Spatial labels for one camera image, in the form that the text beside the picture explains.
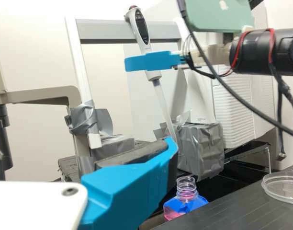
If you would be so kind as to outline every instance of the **red wire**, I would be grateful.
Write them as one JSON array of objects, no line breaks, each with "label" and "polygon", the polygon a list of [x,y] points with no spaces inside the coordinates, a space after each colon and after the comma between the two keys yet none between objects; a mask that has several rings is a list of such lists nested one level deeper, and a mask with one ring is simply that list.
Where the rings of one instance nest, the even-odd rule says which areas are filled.
[{"label": "red wire", "polygon": [[275,36],[274,36],[274,29],[273,28],[268,28],[266,31],[270,32],[270,40],[269,40],[269,56],[268,56],[268,62],[272,63],[272,52],[275,44]]},{"label": "red wire", "polygon": [[[273,62],[273,60],[272,60],[272,52],[273,52],[273,48],[274,48],[274,45],[275,45],[274,29],[273,29],[273,28],[268,28],[268,29],[266,29],[266,31],[269,31],[269,32],[270,32],[268,62],[269,62],[269,63],[272,63],[272,62]],[[239,52],[240,52],[241,44],[243,43],[244,38],[245,38],[245,36],[246,36],[248,33],[250,33],[250,31],[245,31],[245,32],[240,36],[239,41],[238,41],[238,44],[237,44],[236,53],[235,53],[235,56],[234,56],[233,62],[232,62],[232,64],[231,64],[231,68],[230,68],[227,72],[225,72],[224,74],[222,74],[222,76],[228,74],[233,68],[235,68],[236,63],[237,63],[237,60],[238,60],[238,56],[239,56]]]},{"label": "red wire", "polygon": [[233,59],[233,62],[231,64],[231,68],[225,72],[223,75],[226,75],[228,74],[233,68],[235,68],[236,66],[236,63],[237,63],[237,60],[238,60],[238,56],[239,56],[239,52],[240,52],[240,47],[241,47],[241,44],[243,43],[243,40],[245,38],[245,36],[249,33],[250,31],[245,31],[239,38],[239,41],[238,41],[238,44],[237,44],[237,49],[236,49],[236,53],[235,53],[235,56],[234,56],[234,59]]}]

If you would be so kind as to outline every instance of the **black cable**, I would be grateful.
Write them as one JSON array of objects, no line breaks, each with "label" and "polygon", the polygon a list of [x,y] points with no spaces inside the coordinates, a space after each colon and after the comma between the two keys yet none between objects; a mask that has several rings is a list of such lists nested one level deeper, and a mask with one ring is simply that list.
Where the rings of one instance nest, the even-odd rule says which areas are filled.
[{"label": "black cable", "polygon": [[243,98],[241,98],[234,90],[232,90],[220,77],[219,75],[216,73],[215,69],[213,68],[212,64],[210,63],[210,61],[208,60],[208,58],[206,57],[205,53],[203,52],[200,44],[198,43],[197,39],[195,38],[195,36],[193,35],[193,31],[190,28],[189,22],[187,21],[187,15],[186,12],[184,10],[180,11],[182,14],[182,17],[186,23],[186,26],[193,38],[193,41],[195,43],[195,45],[197,46],[202,58],[204,59],[206,65],[208,66],[209,70],[213,73],[213,75],[215,76],[215,78],[223,85],[223,87],[231,94],[233,95],[240,103],[242,103],[246,108],[248,108],[249,110],[251,110],[252,112],[254,112],[255,114],[257,114],[258,116],[260,116],[261,118],[263,118],[264,120],[268,121],[269,123],[271,123],[272,125],[282,129],[283,131],[285,131],[286,133],[290,134],[291,136],[293,136],[293,130],[289,129],[288,127],[280,124],[278,121],[272,119],[271,117],[267,116],[266,114],[264,114],[262,111],[258,110],[257,108],[255,108],[254,106],[250,105],[248,102],[246,102]]},{"label": "black cable", "polygon": [[[189,65],[189,67],[190,67],[191,70],[193,70],[193,71],[195,71],[195,72],[197,72],[197,73],[199,73],[199,74],[201,74],[203,76],[209,77],[211,79],[215,79],[215,76],[213,74],[207,73],[207,72],[204,72],[204,71],[201,71],[201,70],[197,69],[194,66],[193,59],[192,59],[191,53],[190,53],[190,41],[191,41],[191,38],[192,38],[192,36],[191,36],[191,34],[189,34],[186,37],[185,42],[184,42],[184,45],[183,45],[183,47],[184,46],[186,47],[185,48],[185,54],[184,54],[184,52],[182,50],[182,54],[183,54],[184,60],[187,62],[187,64]],[[226,77],[226,76],[228,76],[228,75],[230,75],[232,73],[233,73],[233,71],[231,70],[229,73],[220,74],[219,76],[220,77]]]},{"label": "black cable", "polygon": [[[277,101],[277,120],[282,123],[282,91],[279,87],[278,89],[278,101]],[[282,137],[282,130],[279,128],[279,148],[282,154],[285,154],[284,141]]]},{"label": "black cable", "polygon": [[276,79],[276,81],[278,83],[278,87],[279,87],[280,91],[284,94],[284,96],[287,98],[287,100],[289,101],[289,103],[291,104],[291,106],[293,108],[293,96],[290,93],[290,87],[287,85],[286,82],[284,82],[281,74],[276,70],[273,63],[269,64],[269,68],[271,70],[272,75],[274,76],[274,78]]}]

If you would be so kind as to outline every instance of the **white device housing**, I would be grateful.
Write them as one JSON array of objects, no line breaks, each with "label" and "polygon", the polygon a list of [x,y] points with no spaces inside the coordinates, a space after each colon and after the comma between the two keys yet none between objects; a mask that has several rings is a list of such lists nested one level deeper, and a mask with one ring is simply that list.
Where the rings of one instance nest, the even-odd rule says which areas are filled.
[{"label": "white device housing", "polygon": [[0,181],[0,229],[75,230],[86,205],[81,184]]}]

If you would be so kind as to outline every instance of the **white wall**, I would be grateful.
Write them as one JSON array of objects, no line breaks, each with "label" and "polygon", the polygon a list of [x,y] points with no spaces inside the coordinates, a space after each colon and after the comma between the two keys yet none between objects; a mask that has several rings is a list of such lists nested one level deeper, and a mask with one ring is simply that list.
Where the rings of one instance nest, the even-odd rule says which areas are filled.
[{"label": "white wall", "polygon": [[[293,28],[293,0],[265,0],[267,8],[268,26],[274,29]],[[284,81],[291,87],[293,94],[293,77],[284,76]],[[277,102],[277,84],[273,86],[275,105]],[[293,110],[288,101],[283,99],[282,122],[293,129]],[[284,146],[287,158],[280,163],[284,169],[293,164],[293,137],[284,133]]]},{"label": "white wall", "polygon": [[[156,2],[0,1],[0,65],[8,90],[76,85],[65,14],[123,20],[130,5],[145,9]],[[123,46],[83,45],[83,53],[96,107],[109,110],[115,134],[131,135]],[[30,104],[7,107],[14,167],[6,172],[6,179],[49,181],[58,178],[57,159],[74,154],[72,137],[63,118],[66,108]]]}]

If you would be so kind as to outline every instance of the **blue clamp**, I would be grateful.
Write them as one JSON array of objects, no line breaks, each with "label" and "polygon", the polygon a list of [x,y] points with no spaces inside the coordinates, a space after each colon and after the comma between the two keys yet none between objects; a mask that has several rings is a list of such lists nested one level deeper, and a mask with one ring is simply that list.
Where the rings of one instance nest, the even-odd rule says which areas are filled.
[{"label": "blue clamp", "polygon": [[127,57],[124,60],[126,72],[137,70],[162,70],[184,64],[185,61],[179,54],[171,54],[170,51],[152,52],[144,55]]},{"label": "blue clamp", "polygon": [[178,152],[172,138],[165,141],[168,148],[144,163],[108,166],[82,176],[88,203],[79,230],[135,230],[154,212],[168,191],[169,164]]}]

